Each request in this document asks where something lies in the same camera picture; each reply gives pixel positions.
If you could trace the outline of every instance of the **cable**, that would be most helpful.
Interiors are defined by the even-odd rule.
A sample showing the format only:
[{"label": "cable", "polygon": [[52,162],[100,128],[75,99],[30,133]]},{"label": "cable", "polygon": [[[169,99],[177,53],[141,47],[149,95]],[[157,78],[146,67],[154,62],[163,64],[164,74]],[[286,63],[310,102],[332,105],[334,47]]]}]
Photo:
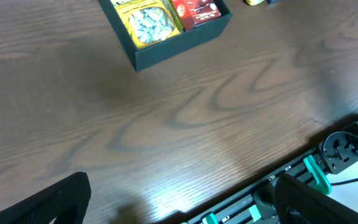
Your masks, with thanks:
[{"label": "cable", "polygon": [[342,181],[342,182],[338,182],[338,183],[332,183],[331,185],[338,186],[338,185],[350,184],[350,183],[354,183],[354,182],[358,182],[358,178],[346,180],[346,181]]},{"label": "cable", "polygon": [[335,157],[336,157],[336,156],[331,156],[331,155],[327,155],[327,154],[326,154],[326,150],[327,150],[327,149],[326,149],[326,143],[327,143],[327,140],[328,140],[330,137],[332,137],[333,135],[335,135],[335,134],[348,134],[348,135],[350,135],[350,136],[352,136],[352,137],[358,139],[358,135],[355,135],[355,134],[350,133],[350,132],[347,132],[347,131],[336,131],[336,132],[330,134],[330,135],[324,140],[323,146],[322,146],[322,148],[321,148],[321,153],[322,153],[322,155],[323,155],[324,157],[326,157],[326,158],[335,158]]}]

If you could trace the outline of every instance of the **snack package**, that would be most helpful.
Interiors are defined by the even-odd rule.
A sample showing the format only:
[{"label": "snack package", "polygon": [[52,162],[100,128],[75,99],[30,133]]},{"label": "snack package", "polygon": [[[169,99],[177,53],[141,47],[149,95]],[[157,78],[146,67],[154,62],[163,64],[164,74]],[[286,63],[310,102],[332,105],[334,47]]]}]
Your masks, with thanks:
[{"label": "snack package", "polygon": [[165,8],[168,9],[169,13],[171,14],[173,22],[177,26],[178,30],[183,31],[185,27],[183,26],[180,16],[177,10],[175,9],[175,6],[172,4],[171,0],[161,0],[161,1],[162,4],[164,4]]},{"label": "snack package", "polygon": [[111,0],[136,47],[143,49],[180,34],[160,0]]},{"label": "snack package", "polygon": [[186,30],[221,16],[213,0],[172,0]]}]

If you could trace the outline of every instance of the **green clip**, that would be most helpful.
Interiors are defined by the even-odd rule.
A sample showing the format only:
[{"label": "green clip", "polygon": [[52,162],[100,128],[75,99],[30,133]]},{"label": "green clip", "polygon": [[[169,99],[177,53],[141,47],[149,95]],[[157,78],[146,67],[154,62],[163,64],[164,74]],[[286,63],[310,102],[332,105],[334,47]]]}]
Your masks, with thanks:
[{"label": "green clip", "polygon": [[203,219],[203,224],[219,224],[213,213],[209,213]]},{"label": "green clip", "polygon": [[314,181],[316,182],[313,186],[314,189],[320,191],[323,194],[329,195],[333,188],[331,187],[331,183],[328,181],[324,172],[318,167],[316,161],[312,155],[303,159],[306,168],[308,168],[311,175],[314,177]]},{"label": "green clip", "polygon": [[256,221],[260,220],[260,218],[262,218],[262,215],[260,214],[256,205],[253,205],[249,208],[249,213],[251,213],[251,217],[254,222],[256,222]]}]

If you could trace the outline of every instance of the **wood grain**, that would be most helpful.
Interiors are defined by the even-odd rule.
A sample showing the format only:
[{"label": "wood grain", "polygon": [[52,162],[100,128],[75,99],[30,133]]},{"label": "wood grain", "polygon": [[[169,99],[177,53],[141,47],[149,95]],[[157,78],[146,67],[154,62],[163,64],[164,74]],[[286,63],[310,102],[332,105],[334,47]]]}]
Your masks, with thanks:
[{"label": "wood grain", "polygon": [[85,223],[156,222],[358,112],[358,0],[227,5],[136,73],[97,1],[0,1],[0,210],[85,171]]}]

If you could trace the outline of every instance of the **wooden desk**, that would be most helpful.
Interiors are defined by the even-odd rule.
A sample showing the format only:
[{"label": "wooden desk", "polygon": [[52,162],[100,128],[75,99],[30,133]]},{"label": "wooden desk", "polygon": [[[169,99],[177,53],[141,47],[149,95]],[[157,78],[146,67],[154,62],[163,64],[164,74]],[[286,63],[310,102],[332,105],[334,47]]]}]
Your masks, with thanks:
[{"label": "wooden desk", "polygon": [[358,112],[358,0],[227,4],[136,73],[96,0],[0,1],[0,210],[85,171],[85,223],[157,221]]}]

